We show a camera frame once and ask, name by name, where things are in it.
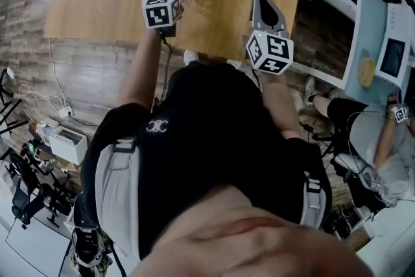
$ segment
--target black t-shirt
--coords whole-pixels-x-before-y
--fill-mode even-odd
[[[232,66],[191,64],[175,73],[171,86],[153,114],[127,104],[102,122],[81,175],[91,218],[98,222],[94,185],[101,150],[136,136],[141,259],[175,217],[220,184],[233,185],[253,206],[298,223],[305,167],[328,183],[319,147],[284,139],[256,85]]]

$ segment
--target computer screen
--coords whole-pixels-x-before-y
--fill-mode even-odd
[[[381,66],[383,73],[398,77],[401,69],[403,51],[405,50],[405,42],[393,40],[389,38],[386,46],[385,57]]]

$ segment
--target person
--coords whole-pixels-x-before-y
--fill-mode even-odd
[[[329,205],[331,188],[285,77],[262,75],[261,94],[186,52],[152,111],[162,41],[142,39],[81,174],[91,219],[142,261],[132,276],[371,276],[341,241],[299,225],[306,171]]]
[[[304,96],[307,105],[313,105],[338,128],[338,151],[362,158],[365,165],[357,166],[357,172],[365,173],[365,181],[388,205],[415,199],[415,118],[412,115],[409,124],[397,123],[396,94],[388,97],[386,108],[379,103],[330,100],[317,94],[315,79],[309,77]],[[355,167],[353,163],[357,165],[353,160],[349,166]]]

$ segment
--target yellow object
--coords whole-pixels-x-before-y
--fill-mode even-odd
[[[359,82],[369,88],[375,77],[376,64],[371,58],[363,58],[359,67]]]

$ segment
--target logo on shirt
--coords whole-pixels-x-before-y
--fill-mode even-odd
[[[148,123],[147,132],[164,133],[167,130],[167,120],[152,120]]]

